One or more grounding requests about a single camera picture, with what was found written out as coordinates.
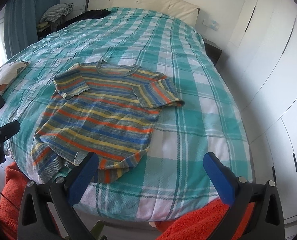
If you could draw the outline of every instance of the screw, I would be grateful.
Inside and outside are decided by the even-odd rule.
[[[241,176],[241,177],[239,177],[239,182],[245,183],[245,182],[247,182],[247,180],[246,180],[246,178]]]
[[[28,187],[31,187],[31,186],[33,186],[33,185],[34,185],[34,181],[32,181],[32,180],[29,181],[29,182],[27,183],[27,186],[28,186]]]
[[[269,180],[269,185],[270,185],[271,187],[274,187],[274,186],[275,186],[275,182],[274,182],[273,180]]]
[[[55,182],[56,182],[57,184],[61,184],[63,181],[64,181],[64,177],[58,177],[58,178],[56,178],[56,180],[55,180]]]

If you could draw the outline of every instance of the dark clothing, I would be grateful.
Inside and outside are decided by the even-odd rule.
[[[85,13],[82,13],[79,16],[74,17],[73,19],[70,19],[68,21],[66,21],[65,23],[57,26],[57,30],[61,30],[67,26],[69,26],[70,24],[74,23],[74,22],[78,22],[81,20],[87,20],[87,19],[101,19],[104,18],[105,16],[109,15],[111,13],[111,11],[108,11],[106,9],[103,10],[90,10],[87,11]]]

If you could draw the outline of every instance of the teal plaid bedspread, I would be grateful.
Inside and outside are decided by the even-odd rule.
[[[55,91],[52,76],[74,63],[137,64],[171,77],[183,107],[163,109],[147,156],[111,184],[91,183],[76,208],[133,221],[172,220],[218,197],[202,159],[213,151],[239,176],[252,179],[249,147],[238,108],[202,37],[179,19],[142,9],[112,8],[99,20],[83,20],[15,55],[29,62],[4,93],[0,126],[13,120],[20,132],[5,149],[20,169],[41,182],[30,156],[34,132]],[[57,175],[66,175],[63,169]]]

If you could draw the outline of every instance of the pillow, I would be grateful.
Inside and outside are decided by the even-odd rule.
[[[16,77],[26,68],[28,62],[16,61],[6,63],[0,67],[0,94],[2,95],[5,90],[13,83]]]
[[[46,12],[44,12],[42,18],[40,19],[40,23],[54,23],[58,18],[62,17],[63,15],[68,15],[73,10],[73,7],[73,3],[59,3],[53,5],[52,7],[48,8]]]

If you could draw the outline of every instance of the cream headboard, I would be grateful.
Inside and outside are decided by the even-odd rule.
[[[89,11],[110,7],[154,10],[176,17],[193,27],[199,14],[197,5],[183,0],[86,0],[85,8]]]

